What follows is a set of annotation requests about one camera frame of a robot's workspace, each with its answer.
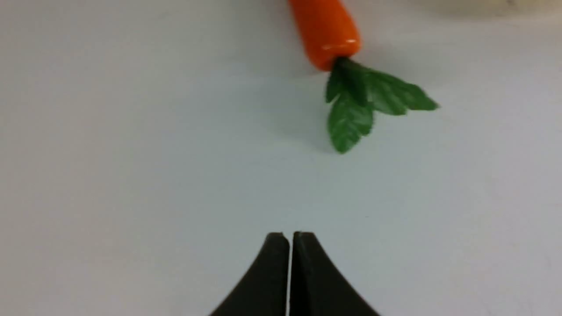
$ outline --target carrot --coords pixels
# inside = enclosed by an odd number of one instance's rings
[[[371,133],[375,112],[405,115],[439,105],[417,85],[362,66],[350,59],[361,48],[359,32],[339,0],[289,0],[306,54],[318,69],[330,71],[326,103],[332,105],[328,133],[345,153]]]
[[[306,54],[314,66],[330,71],[338,57],[361,48],[359,32],[339,0],[289,0]]]

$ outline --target green carrot leaves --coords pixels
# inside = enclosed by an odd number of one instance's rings
[[[334,148],[341,154],[349,151],[362,136],[370,134],[374,113],[359,106],[347,92],[342,92],[328,117],[328,132]]]
[[[407,110],[432,111],[439,106],[417,85],[339,58],[326,86],[326,102],[332,103],[328,132],[334,148],[349,151],[370,134],[374,110],[405,115]]]

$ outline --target toy carrot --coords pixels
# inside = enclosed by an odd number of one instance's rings
[[[362,66],[350,57],[361,48],[359,32],[339,0],[289,0],[310,62],[331,71],[326,102],[332,104],[328,132],[345,153],[370,134],[374,111],[405,115],[439,106],[417,85]]]

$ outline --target orange carrot body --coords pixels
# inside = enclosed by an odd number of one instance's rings
[[[314,66],[330,71],[337,57],[361,48],[359,32],[339,0],[289,0],[306,54]]]

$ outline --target carrot top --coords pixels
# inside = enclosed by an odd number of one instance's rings
[[[375,110],[405,115],[408,110],[433,111],[439,106],[417,85],[362,66],[347,57],[336,59],[326,87],[332,103],[328,132],[334,148],[349,151],[370,134]]]

